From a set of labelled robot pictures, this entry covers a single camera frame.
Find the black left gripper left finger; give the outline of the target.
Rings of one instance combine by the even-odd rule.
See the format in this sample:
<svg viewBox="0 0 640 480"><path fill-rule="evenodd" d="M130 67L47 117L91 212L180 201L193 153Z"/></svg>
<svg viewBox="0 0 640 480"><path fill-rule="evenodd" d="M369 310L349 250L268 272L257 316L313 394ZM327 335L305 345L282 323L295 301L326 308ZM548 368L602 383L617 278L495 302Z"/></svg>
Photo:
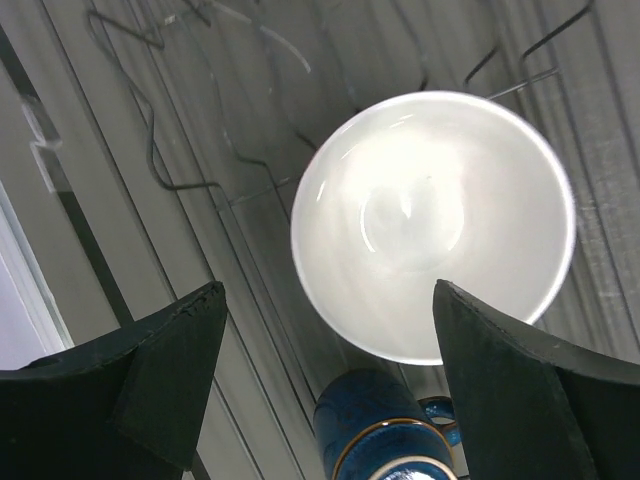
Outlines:
<svg viewBox="0 0 640 480"><path fill-rule="evenodd" d="M193 467L227 319L209 282L1 374L5 479L179 479Z"/></svg>

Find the red floral bowl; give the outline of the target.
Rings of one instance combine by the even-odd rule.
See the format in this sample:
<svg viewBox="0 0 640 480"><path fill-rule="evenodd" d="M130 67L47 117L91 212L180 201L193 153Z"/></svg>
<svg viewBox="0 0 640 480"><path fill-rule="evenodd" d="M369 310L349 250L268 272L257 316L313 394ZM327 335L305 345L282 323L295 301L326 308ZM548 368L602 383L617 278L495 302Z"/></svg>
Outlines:
<svg viewBox="0 0 640 480"><path fill-rule="evenodd" d="M386 360L439 366L438 281L534 324L566 279L576 230L567 172L530 122L433 90L377 103L329 136L299 181L290 248L336 334Z"/></svg>

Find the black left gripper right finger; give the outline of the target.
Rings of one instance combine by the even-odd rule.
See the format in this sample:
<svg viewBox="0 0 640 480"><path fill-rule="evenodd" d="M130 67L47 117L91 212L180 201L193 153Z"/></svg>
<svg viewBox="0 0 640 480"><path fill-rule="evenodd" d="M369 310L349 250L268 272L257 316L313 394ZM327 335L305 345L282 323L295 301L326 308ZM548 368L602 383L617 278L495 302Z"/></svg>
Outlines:
<svg viewBox="0 0 640 480"><path fill-rule="evenodd" d="M639 367L440 280L433 315L473 479L636 479Z"/></svg>

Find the blue ceramic mug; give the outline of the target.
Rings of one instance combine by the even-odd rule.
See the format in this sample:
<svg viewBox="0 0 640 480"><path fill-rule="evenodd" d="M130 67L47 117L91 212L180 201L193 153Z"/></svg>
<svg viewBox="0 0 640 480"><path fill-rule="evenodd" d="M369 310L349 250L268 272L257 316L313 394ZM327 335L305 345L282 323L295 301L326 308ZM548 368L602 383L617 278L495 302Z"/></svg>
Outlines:
<svg viewBox="0 0 640 480"><path fill-rule="evenodd" d="M328 479L454 479L453 402L418 400L396 377L351 370L318 398L313 428Z"/></svg>

